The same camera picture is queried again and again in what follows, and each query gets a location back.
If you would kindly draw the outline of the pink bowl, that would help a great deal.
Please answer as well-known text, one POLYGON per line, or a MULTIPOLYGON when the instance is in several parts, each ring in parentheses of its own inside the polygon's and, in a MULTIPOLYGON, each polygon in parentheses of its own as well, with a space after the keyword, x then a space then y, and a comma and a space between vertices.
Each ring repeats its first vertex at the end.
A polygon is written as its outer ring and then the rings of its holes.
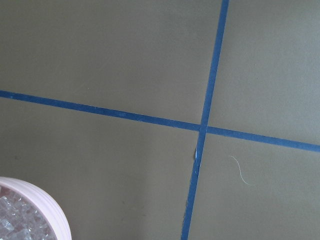
POLYGON ((71 240, 68 220, 59 204, 43 189, 29 182, 2 176, 0 185, 23 196, 47 220, 58 240, 71 240))

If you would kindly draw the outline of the clear ice cubes pile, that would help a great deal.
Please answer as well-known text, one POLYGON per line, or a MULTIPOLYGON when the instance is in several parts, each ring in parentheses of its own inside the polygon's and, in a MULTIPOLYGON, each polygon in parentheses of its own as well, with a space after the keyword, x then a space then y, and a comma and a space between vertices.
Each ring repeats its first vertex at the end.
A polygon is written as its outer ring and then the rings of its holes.
POLYGON ((0 188, 0 238, 2 240, 54 240, 40 211, 22 195, 0 188))

